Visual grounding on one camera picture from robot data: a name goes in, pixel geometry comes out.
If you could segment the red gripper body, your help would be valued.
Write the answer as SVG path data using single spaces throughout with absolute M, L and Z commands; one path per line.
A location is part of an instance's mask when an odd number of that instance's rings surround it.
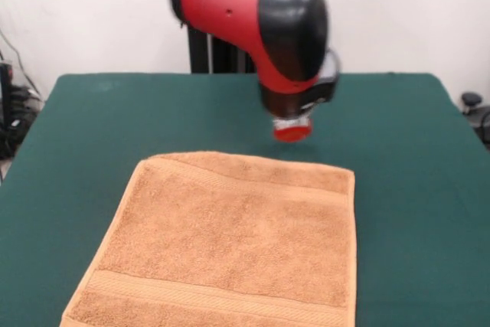
M 274 128 L 273 135 L 280 142 L 299 142 L 312 133 L 312 126 L 290 126 L 286 128 Z

